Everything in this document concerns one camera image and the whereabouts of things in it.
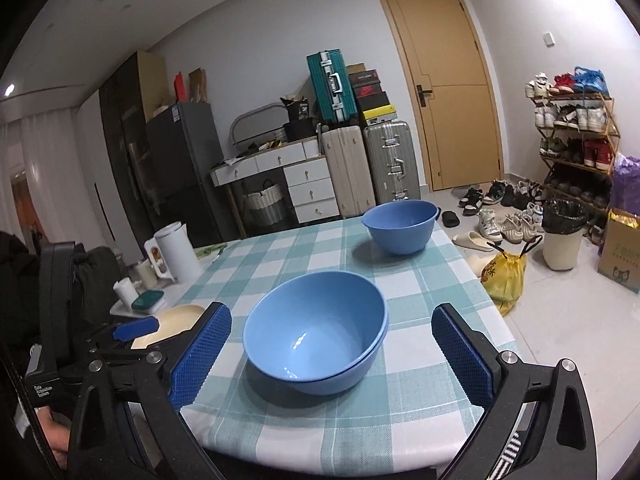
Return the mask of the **person's left hand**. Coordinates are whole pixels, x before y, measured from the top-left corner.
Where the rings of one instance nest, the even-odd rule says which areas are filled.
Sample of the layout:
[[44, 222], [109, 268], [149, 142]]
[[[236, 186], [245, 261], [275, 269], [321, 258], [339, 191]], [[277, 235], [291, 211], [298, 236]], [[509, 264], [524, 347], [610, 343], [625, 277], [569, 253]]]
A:
[[70, 447], [70, 430], [54, 420], [48, 406], [38, 408], [37, 417], [58, 466], [66, 469], [68, 448]]

